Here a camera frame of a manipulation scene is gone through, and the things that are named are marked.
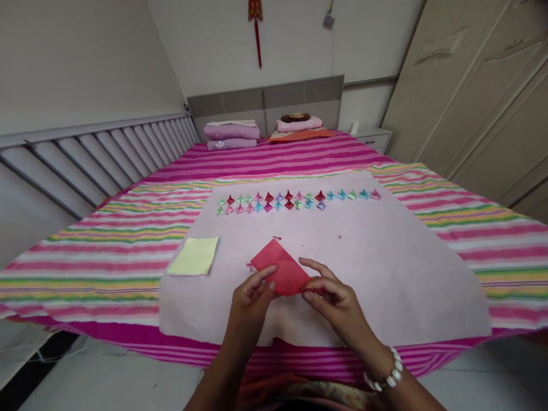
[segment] hand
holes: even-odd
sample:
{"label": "hand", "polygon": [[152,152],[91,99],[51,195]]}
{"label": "hand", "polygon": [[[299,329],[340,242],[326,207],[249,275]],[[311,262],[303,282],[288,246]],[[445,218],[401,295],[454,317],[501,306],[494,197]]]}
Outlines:
{"label": "hand", "polygon": [[277,270],[273,265],[256,272],[232,294],[223,347],[238,359],[247,361],[257,345],[268,306],[276,296],[276,282],[267,284],[263,280]]}
{"label": "hand", "polygon": [[343,284],[324,264],[305,258],[299,263],[320,273],[303,287],[303,298],[329,321],[348,348],[363,358],[379,342],[365,319],[354,290]]}

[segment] orange pillow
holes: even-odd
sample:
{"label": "orange pillow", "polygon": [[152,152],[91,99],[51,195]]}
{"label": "orange pillow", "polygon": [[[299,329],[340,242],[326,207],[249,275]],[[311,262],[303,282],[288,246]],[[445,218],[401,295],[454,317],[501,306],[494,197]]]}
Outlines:
{"label": "orange pillow", "polygon": [[308,140],[318,137],[334,137],[335,134],[324,127],[313,128],[311,130],[302,130],[294,132],[274,131],[268,138],[269,143],[288,143],[291,141]]}

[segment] woman's right hand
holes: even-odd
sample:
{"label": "woman's right hand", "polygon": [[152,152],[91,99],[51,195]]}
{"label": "woman's right hand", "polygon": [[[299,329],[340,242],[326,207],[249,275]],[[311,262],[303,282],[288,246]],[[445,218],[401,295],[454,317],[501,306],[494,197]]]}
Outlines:
{"label": "woman's right hand", "polygon": [[379,354],[392,361],[392,355],[367,323],[354,290],[343,284],[324,264],[305,258],[299,258],[299,263],[320,274],[303,287],[304,300],[329,321],[346,346],[365,363]]}

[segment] bed railing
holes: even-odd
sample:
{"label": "bed railing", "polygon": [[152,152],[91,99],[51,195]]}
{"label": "bed railing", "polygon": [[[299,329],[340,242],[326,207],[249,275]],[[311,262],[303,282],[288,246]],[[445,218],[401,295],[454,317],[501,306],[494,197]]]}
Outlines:
{"label": "bed railing", "polygon": [[82,219],[198,142],[190,113],[0,136],[0,171]]}

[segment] yellow paper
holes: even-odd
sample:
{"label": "yellow paper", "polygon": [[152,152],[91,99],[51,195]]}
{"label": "yellow paper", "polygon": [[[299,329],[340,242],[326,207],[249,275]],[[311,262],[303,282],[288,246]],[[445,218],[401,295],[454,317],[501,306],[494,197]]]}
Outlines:
{"label": "yellow paper", "polygon": [[167,269],[168,274],[202,276],[209,272],[219,237],[188,238],[183,249]]}

